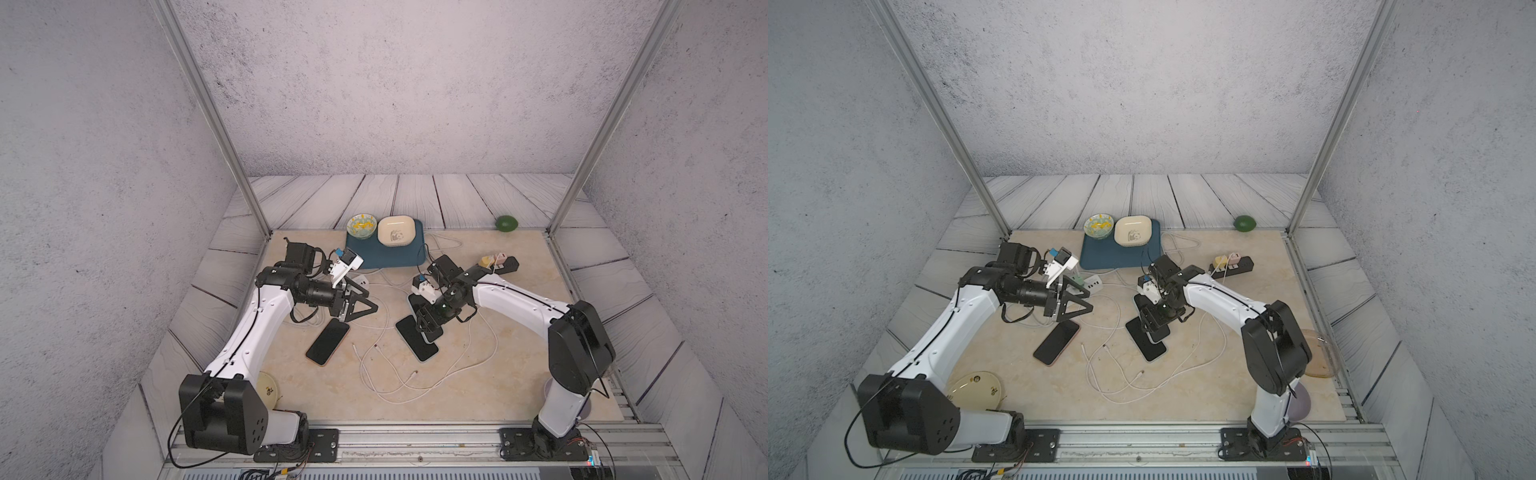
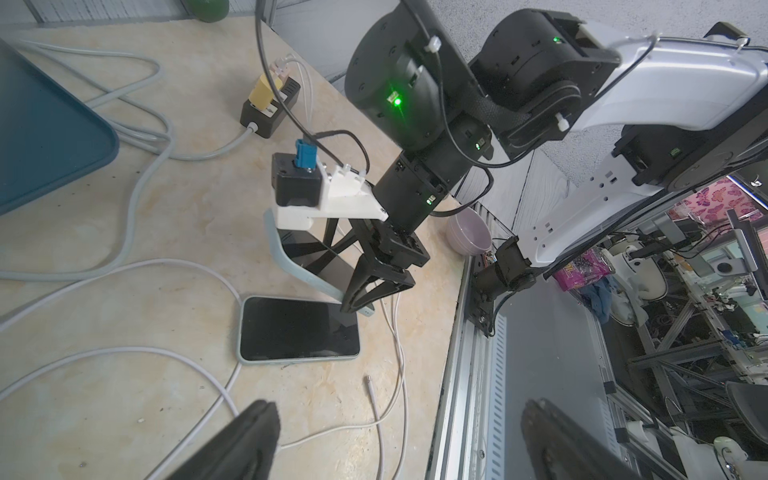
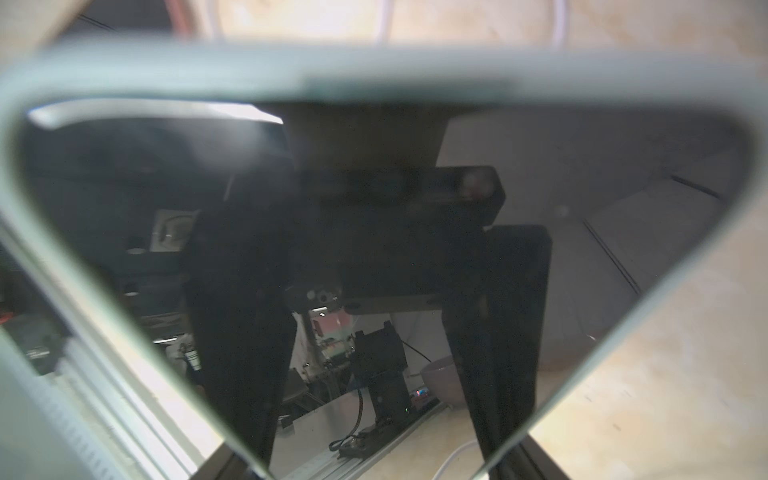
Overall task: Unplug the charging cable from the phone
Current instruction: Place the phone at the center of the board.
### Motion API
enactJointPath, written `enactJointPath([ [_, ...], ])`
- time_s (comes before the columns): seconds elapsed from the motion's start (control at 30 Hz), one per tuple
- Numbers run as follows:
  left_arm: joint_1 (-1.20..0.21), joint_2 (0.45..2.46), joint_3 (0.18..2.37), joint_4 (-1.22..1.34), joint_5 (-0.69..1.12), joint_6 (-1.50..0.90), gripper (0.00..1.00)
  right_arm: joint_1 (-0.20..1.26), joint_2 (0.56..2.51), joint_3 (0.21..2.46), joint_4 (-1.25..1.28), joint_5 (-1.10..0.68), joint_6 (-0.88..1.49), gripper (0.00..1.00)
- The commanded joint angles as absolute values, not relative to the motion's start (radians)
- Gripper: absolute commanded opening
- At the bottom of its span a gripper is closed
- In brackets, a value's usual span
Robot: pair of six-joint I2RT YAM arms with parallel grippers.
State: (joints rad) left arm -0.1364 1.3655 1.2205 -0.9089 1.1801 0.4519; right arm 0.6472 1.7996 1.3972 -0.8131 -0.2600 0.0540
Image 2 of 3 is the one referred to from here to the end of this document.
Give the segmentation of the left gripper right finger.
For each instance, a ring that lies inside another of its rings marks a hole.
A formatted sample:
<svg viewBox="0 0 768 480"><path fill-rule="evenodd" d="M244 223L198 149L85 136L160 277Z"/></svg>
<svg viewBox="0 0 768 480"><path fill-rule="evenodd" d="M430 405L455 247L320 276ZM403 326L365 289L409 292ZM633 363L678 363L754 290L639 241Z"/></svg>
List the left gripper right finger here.
<svg viewBox="0 0 768 480"><path fill-rule="evenodd" d="M607 447L546 400L528 400L521 430L537 479L635 479Z"/></svg>

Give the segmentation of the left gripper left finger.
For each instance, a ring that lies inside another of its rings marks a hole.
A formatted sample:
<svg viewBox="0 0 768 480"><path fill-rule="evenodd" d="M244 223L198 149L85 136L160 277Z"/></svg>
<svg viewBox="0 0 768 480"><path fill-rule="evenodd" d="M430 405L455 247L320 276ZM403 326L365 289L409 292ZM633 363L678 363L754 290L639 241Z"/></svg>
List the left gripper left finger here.
<svg viewBox="0 0 768 480"><path fill-rule="evenodd" d="M268 479L280 429L276 403L256 400L169 479Z"/></svg>

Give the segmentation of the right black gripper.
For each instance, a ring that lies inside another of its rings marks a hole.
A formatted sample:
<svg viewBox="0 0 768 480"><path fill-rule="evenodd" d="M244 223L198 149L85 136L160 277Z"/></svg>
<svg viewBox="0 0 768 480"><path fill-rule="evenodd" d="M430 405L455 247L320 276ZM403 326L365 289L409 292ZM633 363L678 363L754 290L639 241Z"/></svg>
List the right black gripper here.
<svg viewBox="0 0 768 480"><path fill-rule="evenodd" d="M491 141L491 130L475 118L460 114L433 143L415 151L404 150L373 188L379 204L388 213L393 228L414 232L461 178L480 159ZM358 220L346 219L349 228L339 227L340 219L328 219L320 256L304 266L320 273L351 247L358 253L356 267L342 298L342 311L353 313L385 297L415 286L407 269L385 263L377 250L360 240Z"/></svg>

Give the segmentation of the light green case phone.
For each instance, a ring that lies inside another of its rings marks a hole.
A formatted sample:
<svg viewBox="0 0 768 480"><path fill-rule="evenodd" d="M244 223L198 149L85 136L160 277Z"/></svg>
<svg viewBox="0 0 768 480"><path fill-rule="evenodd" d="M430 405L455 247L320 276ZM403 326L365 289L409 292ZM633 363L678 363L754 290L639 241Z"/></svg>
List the light green case phone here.
<svg viewBox="0 0 768 480"><path fill-rule="evenodd" d="M335 303L250 296L240 310L236 356L243 365L353 359L357 315Z"/></svg>
<svg viewBox="0 0 768 480"><path fill-rule="evenodd" d="M330 255L330 248L307 231L281 230L271 209L263 215L264 229L274 262L287 274L341 303L351 280L353 267L336 255L333 260L314 264Z"/></svg>

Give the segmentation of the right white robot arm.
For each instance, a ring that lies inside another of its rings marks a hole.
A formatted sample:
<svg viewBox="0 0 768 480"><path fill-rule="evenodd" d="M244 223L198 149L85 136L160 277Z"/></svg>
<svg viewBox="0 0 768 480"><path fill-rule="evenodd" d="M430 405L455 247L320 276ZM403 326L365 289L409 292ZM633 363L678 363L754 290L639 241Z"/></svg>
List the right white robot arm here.
<svg viewBox="0 0 768 480"><path fill-rule="evenodd" d="M739 30L701 39L632 37L573 15L523 9L466 61L423 1L403 1L362 38L345 90L400 148L373 185L381 220L353 220L334 244L362 247L349 312L410 289L428 254L416 229L494 144L510 162L550 141L618 125L620 140L569 198L513 235L475 277L482 312L548 278L677 193L767 155L767 51Z"/></svg>

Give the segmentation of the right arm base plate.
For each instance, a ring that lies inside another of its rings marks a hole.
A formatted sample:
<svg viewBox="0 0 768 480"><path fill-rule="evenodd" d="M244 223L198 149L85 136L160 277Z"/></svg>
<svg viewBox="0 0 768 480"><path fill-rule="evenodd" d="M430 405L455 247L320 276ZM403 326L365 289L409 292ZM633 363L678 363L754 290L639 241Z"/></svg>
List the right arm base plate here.
<svg viewBox="0 0 768 480"><path fill-rule="evenodd" d="M503 284L497 274L494 257L486 252L471 260L468 320L486 337L495 335L495 298Z"/></svg>

